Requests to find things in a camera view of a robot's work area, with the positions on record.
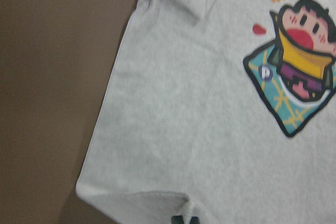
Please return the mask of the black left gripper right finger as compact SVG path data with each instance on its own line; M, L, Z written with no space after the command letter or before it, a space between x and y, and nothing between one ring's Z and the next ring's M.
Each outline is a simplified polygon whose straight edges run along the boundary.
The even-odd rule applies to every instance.
M199 217L197 216L192 216L190 221L189 221L189 224L200 224L200 219Z

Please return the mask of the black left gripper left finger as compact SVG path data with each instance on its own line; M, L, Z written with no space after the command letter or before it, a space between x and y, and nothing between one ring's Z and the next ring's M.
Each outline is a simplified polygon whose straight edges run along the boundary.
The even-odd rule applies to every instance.
M171 217L171 224L184 224L183 216L182 215L172 216Z

